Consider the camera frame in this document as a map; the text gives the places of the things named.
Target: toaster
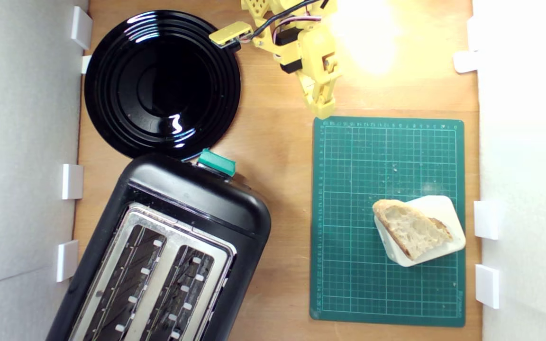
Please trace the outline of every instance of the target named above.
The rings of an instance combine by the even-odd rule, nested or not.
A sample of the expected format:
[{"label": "toaster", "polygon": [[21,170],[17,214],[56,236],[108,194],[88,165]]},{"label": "toaster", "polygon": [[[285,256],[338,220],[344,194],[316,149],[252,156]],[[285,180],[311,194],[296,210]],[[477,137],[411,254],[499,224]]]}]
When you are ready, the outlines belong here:
[{"label": "toaster", "polygon": [[227,339],[264,250],[264,202],[234,162],[160,153],[125,168],[48,341]]}]

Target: wire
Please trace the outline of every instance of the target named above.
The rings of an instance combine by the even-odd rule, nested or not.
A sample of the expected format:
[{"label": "wire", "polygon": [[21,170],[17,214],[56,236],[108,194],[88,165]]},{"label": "wire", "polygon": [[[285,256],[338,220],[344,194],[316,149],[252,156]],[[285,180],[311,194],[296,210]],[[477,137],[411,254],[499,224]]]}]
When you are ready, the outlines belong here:
[{"label": "wire", "polygon": [[275,44],[275,39],[277,38],[277,31],[279,30],[279,28],[281,28],[282,25],[288,24],[288,22],[293,22],[293,21],[321,21],[321,17],[312,16],[312,15],[303,15],[303,16],[289,17],[289,18],[282,19],[279,22],[279,25],[277,25],[273,29],[273,44]]},{"label": "wire", "polygon": [[244,38],[244,39],[239,39],[240,41],[241,40],[247,40],[247,41],[251,41],[255,36],[258,36],[260,33],[262,33],[265,28],[269,27],[275,20],[279,20],[283,17],[286,17],[287,15],[291,14],[293,11],[296,11],[297,9],[300,9],[301,7],[303,6],[307,6],[307,5],[310,5],[310,4],[313,4],[317,1],[321,1],[321,0],[304,0],[292,7],[290,7],[289,9],[286,9],[285,11],[282,11],[282,13],[279,13],[279,14],[276,14],[276,15],[273,15],[273,17],[270,17],[267,21],[264,22],[264,24],[262,24],[259,28],[257,28],[254,33],[252,33],[250,35],[250,37],[247,37],[247,38]]}]

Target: black plate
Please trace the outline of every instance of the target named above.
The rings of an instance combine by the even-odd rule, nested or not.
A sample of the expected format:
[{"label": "black plate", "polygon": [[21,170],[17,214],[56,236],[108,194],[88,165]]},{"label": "black plate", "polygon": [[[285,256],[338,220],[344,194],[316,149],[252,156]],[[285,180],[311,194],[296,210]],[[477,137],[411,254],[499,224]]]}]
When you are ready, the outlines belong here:
[{"label": "black plate", "polygon": [[235,55],[211,43],[216,28],[179,11],[142,13],[100,41],[85,75],[85,104],[100,135],[130,158],[186,160],[223,136],[235,117]]}]

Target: white wall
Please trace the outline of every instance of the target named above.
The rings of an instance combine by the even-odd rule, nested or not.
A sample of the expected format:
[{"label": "white wall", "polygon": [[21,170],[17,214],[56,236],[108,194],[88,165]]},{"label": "white wall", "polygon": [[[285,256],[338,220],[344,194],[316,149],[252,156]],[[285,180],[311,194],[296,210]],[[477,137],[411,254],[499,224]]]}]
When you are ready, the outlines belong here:
[{"label": "white wall", "polygon": [[481,199],[502,203],[500,309],[484,307],[484,341],[546,340],[546,1],[474,0],[479,50]]},{"label": "white wall", "polygon": [[0,0],[0,340],[39,340],[68,283],[55,281],[56,245],[72,237],[62,164],[78,147],[82,48],[73,5]]}]

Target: bread crust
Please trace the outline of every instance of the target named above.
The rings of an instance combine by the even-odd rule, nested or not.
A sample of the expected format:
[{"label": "bread crust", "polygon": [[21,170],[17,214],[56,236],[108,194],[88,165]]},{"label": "bread crust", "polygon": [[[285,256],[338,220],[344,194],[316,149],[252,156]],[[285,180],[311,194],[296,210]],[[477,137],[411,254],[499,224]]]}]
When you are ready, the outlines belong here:
[{"label": "bread crust", "polygon": [[379,200],[379,201],[374,203],[374,205],[372,206],[372,209],[374,211],[374,215],[376,215],[376,217],[379,219],[379,222],[381,222],[382,225],[385,226],[386,231],[389,233],[391,238],[393,238],[393,240],[395,240],[395,243],[397,244],[397,246],[399,246],[399,248],[401,249],[403,254],[405,254],[406,257],[408,257],[410,260],[414,260],[414,258],[410,254],[410,251],[408,251],[408,249],[403,245],[403,243],[399,241],[399,239],[397,238],[395,233],[393,233],[391,231],[391,228],[390,228],[388,222],[383,218],[383,216],[384,216],[383,212],[385,212],[385,210],[388,207],[398,205],[398,204],[400,206],[401,206],[401,204],[405,205],[405,203],[403,203],[403,202],[401,202],[399,200]]},{"label": "bread crust", "polygon": [[[374,205],[372,206],[372,210],[374,212],[374,215],[379,219],[379,221],[382,223],[382,225],[385,226],[386,231],[389,233],[389,235],[396,242],[397,246],[399,246],[399,248],[401,249],[403,254],[405,254],[406,257],[408,257],[408,259],[415,260],[416,258],[413,257],[412,254],[410,254],[410,251],[408,251],[406,246],[399,240],[397,235],[395,235],[395,233],[393,233],[391,231],[391,227],[390,227],[389,223],[386,221],[385,218],[383,218],[384,217],[384,212],[386,211],[386,209],[389,208],[389,207],[392,207],[392,206],[405,207],[405,208],[407,208],[409,210],[413,210],[413,211],[418,211],[418,210],[411,207],[407,203],[404,203],[403,201],[396,200],[396,199],[381,199],[381,200],[375,202]],[[431,220],[431,222],[433,222],[438,227],[438,229],[441,229],[442,231],[444,231],[444,233],[446,233],[446,235],[448,235],[450,240],[453,240],[452,235],[451,235],[450,231],[448,230],[448,227],[446,227],[446,225],[444,225],[444,223],[440,222],[438,219],[435,219],[435,218],[429,218],[428,216],[427,216],[427,218],[429,220]]]}]

